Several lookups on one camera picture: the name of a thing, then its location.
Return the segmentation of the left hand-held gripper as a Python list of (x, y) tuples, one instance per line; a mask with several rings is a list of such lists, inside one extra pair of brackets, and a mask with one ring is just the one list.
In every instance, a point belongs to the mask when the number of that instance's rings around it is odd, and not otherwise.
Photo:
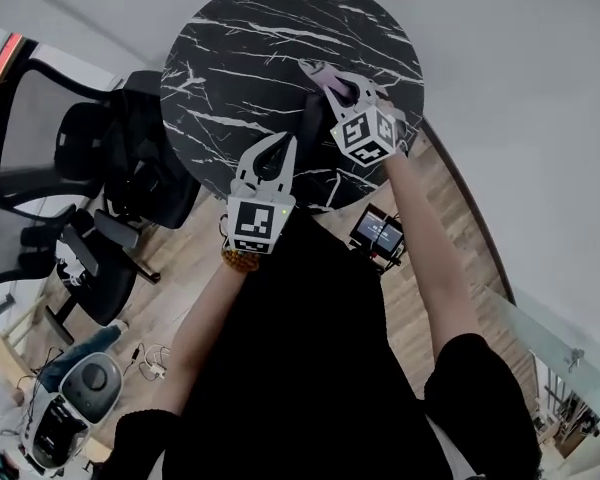
[[(266, 166), (281, 151), (276, 174)], [(231, 182), (227, 201), (228, 247), (271, 254), (290, 217), (296, 199), (290, 194), (297, 139), (290, 132), (265, 136), (246, 149)]]

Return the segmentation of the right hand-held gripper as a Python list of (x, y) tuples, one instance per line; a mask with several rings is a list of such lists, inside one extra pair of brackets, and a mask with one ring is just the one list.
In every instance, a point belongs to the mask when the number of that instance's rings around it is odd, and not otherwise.
[(336, 117), (331, 136), (346, 158), (370, 167), (397, 152), (400, 111), (385, 100), (378, 100), (376, 85), (370, 79), (353, 72), (339, 72), (339, 78), (355, 90), (357, 102), (345, 106), (331, 89), (321, 89)]

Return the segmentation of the purple cloth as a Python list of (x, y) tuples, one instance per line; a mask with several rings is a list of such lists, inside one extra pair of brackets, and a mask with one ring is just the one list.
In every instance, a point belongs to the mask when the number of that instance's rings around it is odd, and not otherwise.
[(331, 89), (344, 102), (345, 106), (357, 102), (355, 90), (338, 78), (340, 72), (331, 64), (324, 61), (300, 59), (298, 65), (317, 87)]

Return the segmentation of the black rectangular device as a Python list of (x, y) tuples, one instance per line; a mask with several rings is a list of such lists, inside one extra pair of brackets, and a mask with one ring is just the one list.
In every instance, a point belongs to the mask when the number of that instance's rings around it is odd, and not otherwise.
[(327, 147), (336, 146), (331, 135), (335, 124), (336, 118), (327, 97), (316, 93), (308, 95), (295, 133), (297, 168), (307, 167)]

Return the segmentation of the person's right forearm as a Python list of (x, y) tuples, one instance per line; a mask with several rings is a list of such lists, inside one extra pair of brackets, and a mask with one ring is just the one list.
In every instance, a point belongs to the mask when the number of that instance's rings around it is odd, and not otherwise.
[(463, 334), (481, 332), (460, 257), (407, 157), (384, 161), (406, 249), (427, 312), (433, 354)]

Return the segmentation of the person's left forearm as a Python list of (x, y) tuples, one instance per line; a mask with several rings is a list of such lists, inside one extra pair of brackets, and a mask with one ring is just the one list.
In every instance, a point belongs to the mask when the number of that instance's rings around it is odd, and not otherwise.
[(167, 373), (151, 409), (182, 413), (246, 277), (226, 264), (216, 270), (175, 334)]

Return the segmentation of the person's right hand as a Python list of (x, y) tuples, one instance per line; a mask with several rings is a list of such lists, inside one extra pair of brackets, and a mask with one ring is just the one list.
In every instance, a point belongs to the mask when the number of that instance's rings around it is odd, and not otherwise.
[(409, 156), (414, 140), (413, 130), (407, 121), (406, 114), (403, 110), (397, 108), (391, 101), (384, 98), (378, 100), (379, 109), (384, 115), (390, 116), (395, 121), (396, 149), (400, 150), (406, 157)]

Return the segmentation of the small black screen device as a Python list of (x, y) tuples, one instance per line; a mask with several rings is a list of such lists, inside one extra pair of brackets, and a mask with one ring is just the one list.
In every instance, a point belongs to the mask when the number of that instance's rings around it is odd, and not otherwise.
[(349, 245), (368, 260), (379, 276), (402, 264), (405, 239), (401, 223), (369, 203), (349, 233)]

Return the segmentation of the black backpack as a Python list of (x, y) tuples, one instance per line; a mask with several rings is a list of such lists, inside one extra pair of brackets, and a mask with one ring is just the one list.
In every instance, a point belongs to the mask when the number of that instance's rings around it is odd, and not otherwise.
[(137, 90), (72, 105), (58, 129), (54, 167), (94, 195), (103, 191), (123, 218), (172, 230), (184, 224), (200, 190), (167, 138), (159, 97)]

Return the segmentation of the person's black clothing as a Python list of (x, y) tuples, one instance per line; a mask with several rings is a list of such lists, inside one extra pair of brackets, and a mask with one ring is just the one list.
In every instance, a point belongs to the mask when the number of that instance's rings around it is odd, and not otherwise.
[(97, 480), (537, 480), (540, 460), (521, 388), (487, 341), (447, 341), (417, 397), (379, 275), (294, 214), (182, 414), (123, 416)]

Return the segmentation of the white plastic bag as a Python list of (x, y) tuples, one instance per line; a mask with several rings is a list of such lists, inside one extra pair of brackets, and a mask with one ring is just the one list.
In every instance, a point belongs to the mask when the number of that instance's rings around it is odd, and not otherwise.
[(58, 276), (68, 286), (81, 286), (85, 281), (86, 269), (72, 249), (59, 242), (56, 245), (56, 260), (59, 269)]

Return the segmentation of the red banner strip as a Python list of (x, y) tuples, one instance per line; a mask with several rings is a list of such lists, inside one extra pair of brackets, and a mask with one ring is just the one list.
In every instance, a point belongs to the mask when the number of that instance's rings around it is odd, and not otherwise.
[(27, 39), (21, 34), (10, 33), (0, 48), (0, 82), (15, 62)]

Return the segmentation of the frosted glass door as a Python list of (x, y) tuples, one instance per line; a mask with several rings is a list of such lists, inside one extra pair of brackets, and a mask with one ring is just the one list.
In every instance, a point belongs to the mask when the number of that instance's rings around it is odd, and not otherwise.
[[(551, 369), (580, 398), (576, 414), (590, 410), (600, 420), (599, 345), (522, 292), (511, 302), (500, 283), (483, 290), (479, 312), (487, 340), (512, 368), (530, 411), (550, 415), (544, 385)], [(585, 356), (569, 374), (564, 358), (571, 348), (584, 349)]]

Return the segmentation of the light wooden board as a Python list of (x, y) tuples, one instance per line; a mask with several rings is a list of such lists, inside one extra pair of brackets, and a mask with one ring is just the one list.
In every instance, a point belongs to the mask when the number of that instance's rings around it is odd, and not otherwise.
[(29, 365), (0, 333), (0, 374), (14, 388), (28, 390), (35, 380)]

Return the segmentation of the black metal railing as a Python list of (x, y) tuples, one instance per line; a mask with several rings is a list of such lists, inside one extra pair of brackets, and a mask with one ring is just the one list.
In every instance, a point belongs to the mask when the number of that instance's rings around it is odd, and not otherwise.
[(548, 413), (559, 420), (570, 420), (578, 409), (580, 398), (551, 369), (548, 370), (548, 377), (544, 385), (544, 393), (546, 395), (546, 409)]

